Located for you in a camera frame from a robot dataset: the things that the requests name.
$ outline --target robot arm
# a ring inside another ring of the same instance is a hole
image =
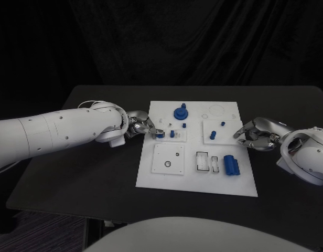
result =
[[[7,164],[91,142],[125,143],[124,134],[161,133],[148,114],[125,112],[109,102],[89,108],[54,111],[31,117],[0,121],[0,168]]]
[[[252,141],[239,140],[246,147],[259,151],[281,145],[278,166],[307,182],[323,185],[323,129],[294,130],[268,118],[255,118],[235,133],[237,138],[249,132]]]

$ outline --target table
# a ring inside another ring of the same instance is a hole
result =
[[[315,87],[76,86],[63,109],[105,100],[148,111],[151,100],[236,101],[242,122],[274,118],[295,129],[323,128],[323,92]],[[323,186],[276,165],[279,151],[249,150],[258,198],[135,187],[142,136],[109,148],[91,142],[33,158],[7,207],[134,223],[186,216],[237,224],[323,247]]]

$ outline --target gray carpet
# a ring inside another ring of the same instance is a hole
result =
[[[80,252],[85,219],[20,212],[17,227],[0,235],[0,252]]]

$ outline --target small blue part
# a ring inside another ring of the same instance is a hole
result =
[[[187,115],[189,115],[189,112],[187,112],[187,109],[186,109],[186,104],[183,103],[181,107],[174,110],[174,118],[177,120],[183,120],[183,119],[187,118]]]
[[[226,175],[240,175],[239,172],[239,165],[237,165],[237,160],[232,155],[226,155],[223,157],[223,164],[225,164],[225,173]]]
[[[210,140],[216,138],[216,131],[212,131]]]

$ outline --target black curtain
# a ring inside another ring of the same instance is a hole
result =
[[[0,119],[102,84],[323,89],[323,0],[0,0]],[[4,218],[24,168],[0,175]]]

